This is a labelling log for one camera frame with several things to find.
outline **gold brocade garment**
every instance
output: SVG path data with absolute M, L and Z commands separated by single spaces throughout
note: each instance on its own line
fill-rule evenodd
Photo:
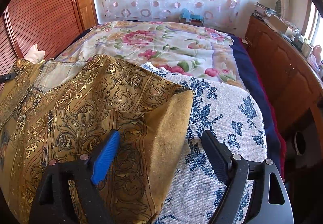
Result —
M 87 63 L 19 59 L 13 71 L 0 95 L 0 187 L 15 217 L 28 223 L 51 159 L 89 154 L 116 129 L 120 149 L 98 190 L 116 223 L 152 223 L 180 157 L 193 92 L 106 55 Z M 86 222 L 73 184 L 71 194 Z

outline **pink flower print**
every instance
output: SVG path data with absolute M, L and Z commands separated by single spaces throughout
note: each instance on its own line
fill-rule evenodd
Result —
M 192 42 L 187 45 L 189 49 L 203 49 L 203 44 L 196 44 L 196 42 Z
M 212 32 L 212 33 L 210 33 L 210 36 L 215 40 L 224 41 L 224 36 L 222 36 L 221 34 Z
M 158 66 L 159 68 L 165 68 L 167 71 L 171 72 L 171 73 L 180 73 L 180 74 L 183 74 L 183 75 L 187 75 L 187 76 L 192 76 L 190 73 L 186 73 L 184 72 L 183 68 L 180 67 L 180 66 L 173 66 L 173 67 L 170 67 L 168 65 L 159 65 Z
M 148 60 L 150 60 L 150 58 L 152 56 L 154 56 L 157 52 L 153 52 L 152 50 L 146 50 L 145 52 L 142 52 L 142 53 L 139 53 L 138 56 L 141 57 L 141 56 L 144 56 L 146 57 Z
M 159 65 L 158 68 L 165 68 L 167 71 L 171 71 L 172 68 L 168 65 L 165 65 L 165 64 L 162 64 L 162 65 Z
M 214 68 L 207 68 L 204 73 L 208 76 L 215 77 L 218 76 L 220 72 Z
M 122 37 L 122 42 L 127 45 L 148 45 L 156 35 L 150 31 L 135 31 L 130 32 Z

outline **white cloth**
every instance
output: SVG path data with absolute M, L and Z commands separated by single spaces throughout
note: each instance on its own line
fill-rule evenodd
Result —
M 25 55 L 24 59 L 30 61 L 33 64 L 41 62 L 45 57 L 45 51 L 39 51 L 37 44 L 30 47 L 29 51 Z
M 150 62 L 142 67 L 195 91 L 184 148 L 155 224 L 207 223 L 226 186 L 212 170 L 201 145 L 201 134 L 204 130 L 211 130 L 232 153 L 262 162 L 267 158 L 267 148 L 261 111 L 254 99 L 241 88 L 169 73 L 164 68 L 155 68 Z M 243 222 L 252 183 L 248 181 L 236 223 Z

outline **floral bedspread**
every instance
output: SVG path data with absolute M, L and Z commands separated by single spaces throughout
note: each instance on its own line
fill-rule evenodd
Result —
M 178 73 L 245 89 L 229 35 L 173 22 L 113 21 L 94 27 L 57 60 L 86 61 L 107 54 L 141 65 L 150 61 Z

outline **cardboard box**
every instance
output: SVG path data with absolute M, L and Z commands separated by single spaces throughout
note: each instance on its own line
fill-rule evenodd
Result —
M 190 19 L 191 21 L 186 21 L 184 18 L 179 18 L 180 23 L 185 23 L 189 25 L 194 25 L 197 27 L 202 27 L 203 26 L 203 21 L 200 20 L 195 20 L 195 19 Z
M 286 36 L 290 37 L 292 35 L 292 29 L 288 27 L 285 23 L 283 23 L 280 18 L 278 18 L 276 15 L 271 15 L 269 17 L 269 23 L 278 31 L 282 32 Z

